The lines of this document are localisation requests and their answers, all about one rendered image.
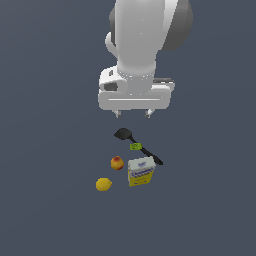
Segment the yellow white sugar box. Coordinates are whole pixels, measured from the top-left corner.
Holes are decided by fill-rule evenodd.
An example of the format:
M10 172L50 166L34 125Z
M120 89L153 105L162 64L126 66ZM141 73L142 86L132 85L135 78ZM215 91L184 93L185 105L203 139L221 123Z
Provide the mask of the yellow white sugar box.
M152 156L128 161L128 183L130 187L148 184L156 164Z

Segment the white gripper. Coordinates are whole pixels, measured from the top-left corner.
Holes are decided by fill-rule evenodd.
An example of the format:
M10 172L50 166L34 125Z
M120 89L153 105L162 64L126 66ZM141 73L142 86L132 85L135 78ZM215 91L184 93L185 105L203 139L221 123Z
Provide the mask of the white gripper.
M122 78L117 67L104 69L99 78L99 107L111 110L121 118L119 110L148 109L145 118L150 118L155 109L166 109L170 104L175 82L171 78L154 78L151 89L145 94L135 95L128 91L127 78Z

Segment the black spatula with green label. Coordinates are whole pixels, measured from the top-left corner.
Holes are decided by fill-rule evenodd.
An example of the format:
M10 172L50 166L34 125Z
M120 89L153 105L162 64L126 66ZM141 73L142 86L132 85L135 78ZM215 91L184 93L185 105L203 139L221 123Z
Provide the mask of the black spatula with green label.
M118 139L121 140L126 140L129 139L131 142L136 143L136 140L133 138L132 136L132 132L127 129L127 128L120 128L115 134L114 136ZM153 153L149 152L148 150L146 150L144 147L141 148L141 151L147 155L148 157L152 156L154 159L154 162L158 165L162 165L163 161L157 157L156 155L154 155Z

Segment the red yellow peach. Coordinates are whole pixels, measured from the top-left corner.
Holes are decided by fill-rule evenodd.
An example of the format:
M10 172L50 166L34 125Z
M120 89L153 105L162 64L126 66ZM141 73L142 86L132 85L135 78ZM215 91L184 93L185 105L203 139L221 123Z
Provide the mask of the red yellow peach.
M111 160L111 167L114 170L121 170L124 167L124 161L119 156L116 156Z

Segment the yellow lemon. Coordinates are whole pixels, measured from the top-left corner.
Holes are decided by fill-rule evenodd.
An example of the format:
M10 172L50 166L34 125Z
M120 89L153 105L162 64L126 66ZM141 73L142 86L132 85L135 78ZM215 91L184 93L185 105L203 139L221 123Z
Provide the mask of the yellow lemon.
M98 191L107 191L112 186L112 182L108 178L99 178L96 181L96 189Z

